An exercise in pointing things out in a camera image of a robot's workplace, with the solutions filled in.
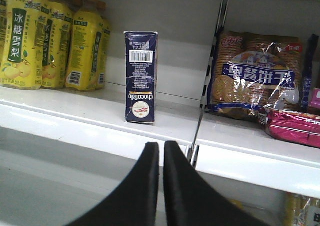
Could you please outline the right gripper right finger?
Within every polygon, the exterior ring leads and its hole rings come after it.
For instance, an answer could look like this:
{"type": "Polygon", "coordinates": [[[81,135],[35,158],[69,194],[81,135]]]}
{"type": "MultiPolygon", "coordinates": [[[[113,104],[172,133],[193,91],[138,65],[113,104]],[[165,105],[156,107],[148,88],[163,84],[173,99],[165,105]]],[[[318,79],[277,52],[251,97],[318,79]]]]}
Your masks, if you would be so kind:
{"type": "Polygon", "coordinates": [[[163,185],[168,225],[265,225],[213,189],[175,141],[164,143],[163,185]]]}

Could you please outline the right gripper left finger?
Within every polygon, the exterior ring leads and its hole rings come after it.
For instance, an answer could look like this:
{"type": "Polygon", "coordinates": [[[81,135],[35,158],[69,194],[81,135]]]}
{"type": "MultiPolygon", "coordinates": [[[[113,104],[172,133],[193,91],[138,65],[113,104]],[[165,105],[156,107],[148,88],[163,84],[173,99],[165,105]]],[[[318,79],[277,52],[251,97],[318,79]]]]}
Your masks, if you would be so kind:
{"type": "Polygon", "coordinates": [[[156,142],[147,142],[122,182],[68,225],[154,225],[158,185],[159,146],[156,142]]]}

